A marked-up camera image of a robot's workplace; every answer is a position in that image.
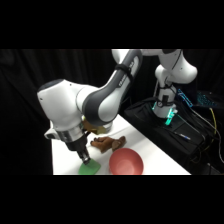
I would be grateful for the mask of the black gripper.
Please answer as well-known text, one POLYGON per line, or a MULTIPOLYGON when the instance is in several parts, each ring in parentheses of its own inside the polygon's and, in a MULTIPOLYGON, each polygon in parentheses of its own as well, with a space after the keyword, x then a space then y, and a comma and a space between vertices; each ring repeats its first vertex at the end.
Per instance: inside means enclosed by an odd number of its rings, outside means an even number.
POLYGON ((68 136, 65 139, 65 144, 70 151, 76 151, 79 157, 82 159, 83 164, 88 164, 91 161, 91 157, 86 148, 87 137, 84 134, 76 136, 68 136))

